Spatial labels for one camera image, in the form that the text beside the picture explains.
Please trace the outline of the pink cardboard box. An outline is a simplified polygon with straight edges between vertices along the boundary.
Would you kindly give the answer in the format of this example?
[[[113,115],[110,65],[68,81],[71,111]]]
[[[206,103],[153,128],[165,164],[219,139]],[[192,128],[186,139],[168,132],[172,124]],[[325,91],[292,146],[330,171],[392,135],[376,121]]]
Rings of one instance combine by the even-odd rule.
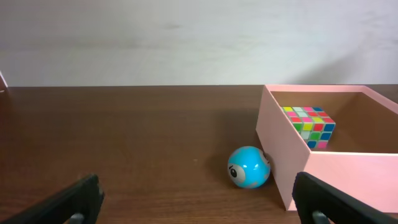
[[[336,123],[323,149],[310,149],[283,112],[315,106]],[[397,104],[361,85],[266,85],[256,131],[287,210],[305,171],[387,213],[397,211]]]

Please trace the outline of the blue ball with eyes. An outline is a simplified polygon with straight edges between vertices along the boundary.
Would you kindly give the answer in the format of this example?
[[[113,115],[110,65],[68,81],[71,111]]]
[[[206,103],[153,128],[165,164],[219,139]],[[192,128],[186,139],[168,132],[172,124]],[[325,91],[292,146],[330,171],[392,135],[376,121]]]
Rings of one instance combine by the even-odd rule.
[[[254,146],[235,150],[228,159],[227,167],[230,179],[244,189],[262,186],[271,174],[271,163],[266,154]]]

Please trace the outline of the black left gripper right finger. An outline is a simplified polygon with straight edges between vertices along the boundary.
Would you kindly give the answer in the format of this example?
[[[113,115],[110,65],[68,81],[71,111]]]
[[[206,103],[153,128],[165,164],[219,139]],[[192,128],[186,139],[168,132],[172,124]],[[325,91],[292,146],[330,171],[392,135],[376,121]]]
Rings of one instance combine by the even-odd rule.
[[[292,191],[303,224],[397,224],[397,219],[362,203],[307,172],[295,177]]]

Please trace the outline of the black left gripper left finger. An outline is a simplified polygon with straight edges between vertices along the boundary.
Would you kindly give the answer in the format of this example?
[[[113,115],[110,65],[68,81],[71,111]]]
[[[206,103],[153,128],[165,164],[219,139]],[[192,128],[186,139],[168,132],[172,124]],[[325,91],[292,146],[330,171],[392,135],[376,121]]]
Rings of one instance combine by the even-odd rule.
[[[2,221],[3,224],[95,224],[104,200],[96,174],[90,174],[49,198]]]

